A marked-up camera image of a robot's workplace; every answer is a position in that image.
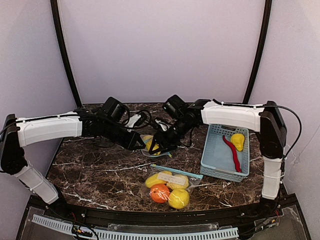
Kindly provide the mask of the yellow fruit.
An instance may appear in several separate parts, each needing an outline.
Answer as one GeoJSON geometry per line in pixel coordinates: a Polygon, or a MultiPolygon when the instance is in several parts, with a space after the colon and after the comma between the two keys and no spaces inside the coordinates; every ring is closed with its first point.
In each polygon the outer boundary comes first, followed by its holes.
{"type": "Polygon", "coordinates": [[[148,156],[159,156],[161,154],[160,151],[158,152],[155,152],[154,154],[150,154],[149,153],[149,150],[151,149],[151,146],[152,146],[152,142],[153,142],[153,136],[152,135],[143,135],[142,136],[142,140],[145,144],[145,148],[142,149],[141,151],[148,155],[148,156]]]}

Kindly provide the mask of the yellow mango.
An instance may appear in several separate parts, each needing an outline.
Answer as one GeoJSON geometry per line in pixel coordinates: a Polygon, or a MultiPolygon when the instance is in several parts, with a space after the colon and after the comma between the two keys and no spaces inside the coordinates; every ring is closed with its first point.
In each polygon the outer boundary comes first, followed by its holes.
{"type": "Polygon", "coordinates": [[[152,186],[154,186],[156,184],[166,184],[167,183],[167,181],[165,181],[165,180],[158,179],[158,174],[159,173],[155,173],[146,179],[145,186],[147,188],[150,189],[152,186]]]}

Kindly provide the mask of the clear zip bag blue zipper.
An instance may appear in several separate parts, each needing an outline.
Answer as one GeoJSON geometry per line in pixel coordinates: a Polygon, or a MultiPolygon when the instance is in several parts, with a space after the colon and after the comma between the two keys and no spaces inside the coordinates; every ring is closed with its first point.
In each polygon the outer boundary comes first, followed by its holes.
{"type": "Polygon", "coordinates": [[[175,169],[175,168],[170,168],[170,167],[165,167],[165,166],[160,166],[160,165],[157,165],[157,164],[151,164],[150,165],[150,173],[148,174],[147,178],[145,179],[143,185],[141,186],[138,194],[148,200],[149,202],[151,203],[154,203],[154,204],[157,204],[157,205],[167,205],[169,207],[171,207],[172,209],[174,210],[188,210],[190,208],[190,202],[191,202],[191,194],[194,190],[194,188],[198,187],[203,179],[203,175],[202,174],[195,174],[195,173],[191,173],[191,172],[187,172],[187,171],[182,171],[182,170],[178,170],[178,169],[175,169]],[[145,181],[148,177],[152,176],[153,174],[155,173],[158,173],[158,176],[157,178],[160,179],[160,180],[164,180],[164,181],[167,181],[167,182],[171,182],[172,179],[174,178],[174,175],[185,175],[188,177],[188,180],[189,180],[189,186],[188,188],[186,188],[185,190],[188,191],[189,193],[189,204],[185,207],[185,208],[182,208],[182,209],[175,209],[173,207],[171,207],[167,202],[165,203],[156,203],[154,202],[151,197],[150,197],[150,188],[147,188],[145,186],[145,181]]]}

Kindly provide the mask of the pale yellow potato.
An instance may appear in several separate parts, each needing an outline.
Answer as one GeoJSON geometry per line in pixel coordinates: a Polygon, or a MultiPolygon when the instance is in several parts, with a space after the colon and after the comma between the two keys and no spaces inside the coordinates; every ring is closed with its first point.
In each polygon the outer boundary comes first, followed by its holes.
{"type": "Polygon", "coordinates": [[[173,176],[172,181],[166,183],[166,186],[171,189],[187,189],[189,187],[189,179],[186,175],[176,174],[173,176]]]}

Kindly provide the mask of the orange fruit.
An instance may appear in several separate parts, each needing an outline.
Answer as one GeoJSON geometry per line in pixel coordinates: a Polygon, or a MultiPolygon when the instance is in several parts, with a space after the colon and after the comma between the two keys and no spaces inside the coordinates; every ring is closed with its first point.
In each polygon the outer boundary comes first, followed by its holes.
{"type": "Polygon", "coordinates": [[[149,195],[155,203],[163,204],[168,201],[170,190],[165,184],[159,183],[150,188],[149,195]]]}

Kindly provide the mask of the round yellow lemon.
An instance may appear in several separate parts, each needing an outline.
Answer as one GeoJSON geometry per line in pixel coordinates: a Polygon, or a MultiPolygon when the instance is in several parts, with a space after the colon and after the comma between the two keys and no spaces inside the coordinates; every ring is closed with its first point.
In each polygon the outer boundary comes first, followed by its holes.
{"type": "Polygon", "coordinates": [[[174,209],[183,209],[190,202],[189,192],[183,188],[174,189],[168,198],[168,204],[174,209]]]}

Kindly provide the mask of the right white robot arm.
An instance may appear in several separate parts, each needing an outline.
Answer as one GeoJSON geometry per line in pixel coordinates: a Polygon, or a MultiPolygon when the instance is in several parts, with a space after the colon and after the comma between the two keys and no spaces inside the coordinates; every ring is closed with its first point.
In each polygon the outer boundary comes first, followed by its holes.
{"type": "Polygon", "coordinates": [[[287,127],[280,105],[273,101],[247,105],[215,99],[198,99],[187,104],[173,95],[162,108],[175,122],[154,134],[148,150],[151,155],[175,150],[192,129],[207,125],[201,174],[239,183],[249,175],[249,131],[253,131],[264,164],[261,197],[271,201],[277,198],[288,155],[287,127]]]}

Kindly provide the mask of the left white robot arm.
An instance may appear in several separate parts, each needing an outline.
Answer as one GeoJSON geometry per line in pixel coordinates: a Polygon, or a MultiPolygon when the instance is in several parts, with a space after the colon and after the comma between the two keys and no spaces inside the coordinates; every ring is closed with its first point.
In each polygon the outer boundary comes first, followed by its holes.
{"type": "Polygon", "coordinates": [[[129,109],[109,97],[97,113],[77,109],[63,114],[35,118],[17,118],[9,114],[0,132],[0,171],[16,177],[45,203],[55,203],[61,195],[32,164],[26,160],[24,147],[61,138],[104,137],[124,149],[145,148],[141,135],[135,131],[138,119],[129,117],[121,123],[129,109]]]}

